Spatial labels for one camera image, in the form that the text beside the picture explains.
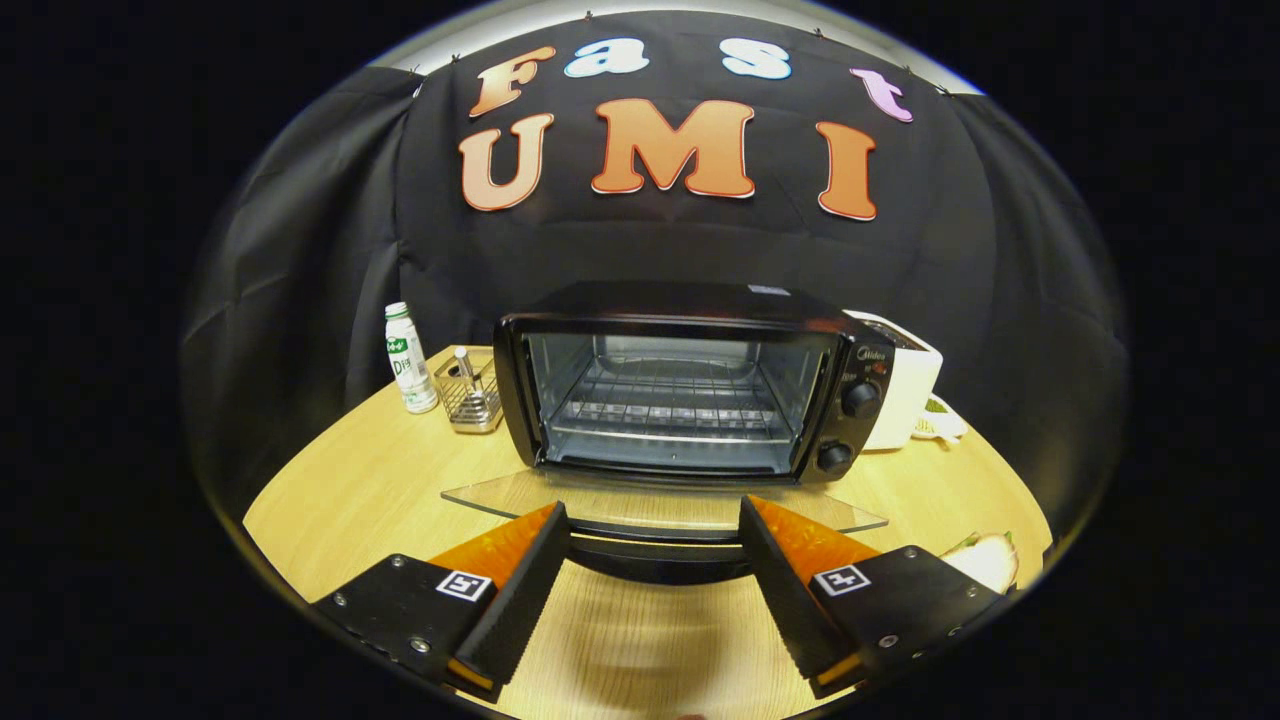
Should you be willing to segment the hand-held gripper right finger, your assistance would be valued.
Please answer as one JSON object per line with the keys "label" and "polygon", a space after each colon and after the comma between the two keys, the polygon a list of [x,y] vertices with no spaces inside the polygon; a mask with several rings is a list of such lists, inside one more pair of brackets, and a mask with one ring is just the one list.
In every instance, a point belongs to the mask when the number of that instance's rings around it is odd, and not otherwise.
{"label": "hand-held gripper right finger", "polygon": [[878,551],[756,496],[739,538],[771,616],[818,700],[882,685],[995,619],[1006,582],[906,544]]}

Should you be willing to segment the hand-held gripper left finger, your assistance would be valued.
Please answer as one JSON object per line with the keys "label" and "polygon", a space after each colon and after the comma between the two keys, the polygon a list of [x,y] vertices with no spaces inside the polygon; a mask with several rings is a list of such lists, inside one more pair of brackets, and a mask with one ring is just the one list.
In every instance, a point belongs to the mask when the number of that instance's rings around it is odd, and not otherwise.
{"label": "hand-held gripper left finger", "polygon": [[548,503],[429,560],[392,553],[312,607],[431,685],[494,702],[511,683],[570,543]]}

